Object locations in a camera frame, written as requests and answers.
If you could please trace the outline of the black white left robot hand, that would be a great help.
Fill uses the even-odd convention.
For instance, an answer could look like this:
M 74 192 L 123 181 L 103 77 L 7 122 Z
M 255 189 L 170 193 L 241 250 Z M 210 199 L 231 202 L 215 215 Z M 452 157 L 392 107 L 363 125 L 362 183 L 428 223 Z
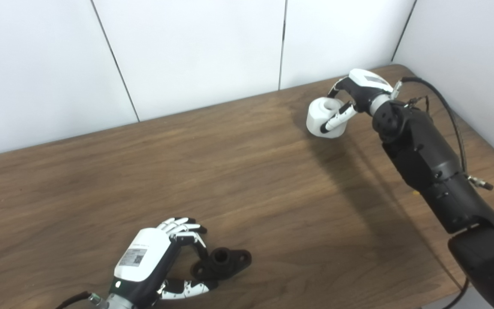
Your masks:
M 217 280 L 171 279 L 168 274 L 185 246 L 207 258 L 206 229 L 193 218 L 172 217 L 141 229 L 114 269 L 108 291 L 110 309 L 147 309 L 161 300 L 197 297 L 216 289 Z

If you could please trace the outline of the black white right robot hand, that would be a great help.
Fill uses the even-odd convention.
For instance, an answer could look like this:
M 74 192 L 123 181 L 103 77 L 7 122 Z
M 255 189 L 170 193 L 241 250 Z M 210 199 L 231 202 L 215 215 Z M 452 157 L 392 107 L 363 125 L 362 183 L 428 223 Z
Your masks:
M 329 133 L 346 124 L 358 113 L 373 116 L 382 104 L 392 100 L 393 88 L 386 80 L 373 72 L 352 69 L 348 76 L 335 82 L 327 98 L 335 99 L 341 91 L 347 92 L 353 99 L 353 103 L 340 107 L 334 116 L 321 125 L 321 133 Z

